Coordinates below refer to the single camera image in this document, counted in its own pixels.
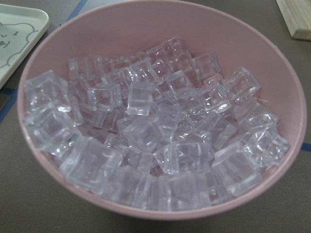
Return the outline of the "pile of clear ice cubes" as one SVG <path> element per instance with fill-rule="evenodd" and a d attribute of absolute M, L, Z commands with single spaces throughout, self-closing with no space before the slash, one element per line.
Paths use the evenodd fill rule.
<path fill-rule="evenodd" d="M 214 51 L 68 66 L 70 81 L 49 70 L 26 82 L 23 123 L 70 183 L 98 197 L 163 212 L 219 205 L 290 148 L 253 73 L 224 78 Z"/>

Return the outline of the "white bear tray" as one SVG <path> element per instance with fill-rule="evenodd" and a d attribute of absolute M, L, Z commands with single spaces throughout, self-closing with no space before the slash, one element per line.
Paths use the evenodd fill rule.
<path fill-rule="evenodd" d="M 3 87 L 48 29 L 43 10 L 0 5 L 0 86 Z"/>

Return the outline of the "wooden block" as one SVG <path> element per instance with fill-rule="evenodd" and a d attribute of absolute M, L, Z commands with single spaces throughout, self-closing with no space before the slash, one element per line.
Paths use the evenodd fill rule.
<path fill-rule="evenodd" d="M 293 39 L 311 40 L 311 1 L 276 0 Z"/>

